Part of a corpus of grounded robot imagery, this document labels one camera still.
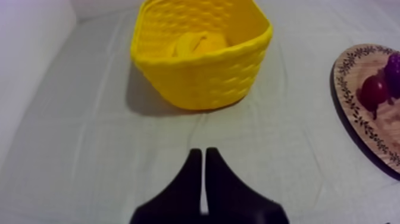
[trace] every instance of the purple fruit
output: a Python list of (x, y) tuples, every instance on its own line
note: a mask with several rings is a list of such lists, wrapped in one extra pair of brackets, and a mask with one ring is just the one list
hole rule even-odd
[(400, 54), (392, 54), (385, 67), (385, 81), (392, 97), (400, 98)]

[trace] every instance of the basket rim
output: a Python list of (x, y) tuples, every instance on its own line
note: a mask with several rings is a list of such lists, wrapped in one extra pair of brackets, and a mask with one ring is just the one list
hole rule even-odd
[(273, 35), (273, 25), (267, 19), (263, 11), (259, 8), (259, 6), (252, 0), (253, 4), (257, 7), (258, 11), (264, 16), (264, 18), (267, 20), (269, 26), (267, 30), (262, 33), (261, 35), (257, 36), (256, 38), (250, 39), (246, 42), (240, 43), (238, 45), (230, 46), (228, 48), (224, 48), (218, 51), (213, 51), (209, 52), (203, 55), (199, 56), (191, 56), (191, 57), (185, 57), (185, 58), (178, 58), (178, 57), (173, 57), (173, 58), (152, 58), (152, 57), (146, 57), (146, 56), (141, 56), (138, 54), (138, 38), (139, 38), (139, 33), (141, 30), (141, 25), (142, 25), (142, 20), (144, 16), (144, 11), (146, 8), (150, 7), (152, 4), (159, 2), (160, 0), (147, 0), (142, 4), (139, 10), (139, 16), (136, 21), (134, 34), (133, 34), (133, 39), (132, 39), (132, 44), (131, 44), (131, 57), (132, 60), (136, 63), (136, 65), (141, 65), (141, 66), (186, 66), (186, 65), (197, 65), (197, 64), (207, 64), (207, 63), (213, 63), (216, 61), (220, 60), (226, 60), (227, 58), (233, 58), (237, 57), (239, 55), (245, 54), (247, 52), (251, 52), (260, 46), (263, 46), (265, 44), (268, 44), (270, 39), (272, 38)]

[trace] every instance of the yellow object in basket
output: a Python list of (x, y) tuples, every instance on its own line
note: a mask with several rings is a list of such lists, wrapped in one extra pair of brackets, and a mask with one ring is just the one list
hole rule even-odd
[(185, 33), (178, 38), (175, 46), (175, 57), (190, 57), (193, 55), (202, 55), (208, 52), (218, 51), (223, 48), (227, 48), (228, 44), (222, 33)]
[(272, 33), (253, 0), (146, 0), (132, 60), (170, 103), (215, 109), (246, 96)]

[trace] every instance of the red fruit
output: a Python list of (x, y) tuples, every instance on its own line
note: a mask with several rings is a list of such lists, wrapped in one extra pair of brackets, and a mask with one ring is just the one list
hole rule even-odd
[(368, 111), (376, 111), (378, 105), (388, 99), (388, 88), (385, 81), (378, 76), (370, 76), (361, 88), (360, 103)]

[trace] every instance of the floral pattern border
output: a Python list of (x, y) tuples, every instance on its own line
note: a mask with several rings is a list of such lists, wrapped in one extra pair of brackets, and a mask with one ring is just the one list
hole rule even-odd
[(349, 74), (350, 69), (355, 65), (356, 59), (361, 59), (362, 57), (368, 56), (375, 52), (390, 55), (395, 51), (383, 46), (366, 46), (363, 48), (357, 48), (355, 51), (347, 53), (347, 57), (343, 60), (343, 63), (339, 65), (338, 69), (340, 75), (336, 78), (336, 80), (341, 88), (344, 98), (346, 99), (345, 102), (353, 111), (353, 122), (364, 128), (365, 134), (376, 143), (379, 151), (385, 155), (389, 154), (390, 161), (394, 162), (396, 166), (400, 166), (399, 154), (397, 152), (392, 152), (383, 142), (383, 140), (379, 138), (378, 134), (375, 133), (375, 130), (370, 126), (369, 122), (364, 120), (364, 118), (360, 115), (360, 108), (356, 105), (354, 94), (348, 89), (347, 81), (345, 80), (345, 77)]

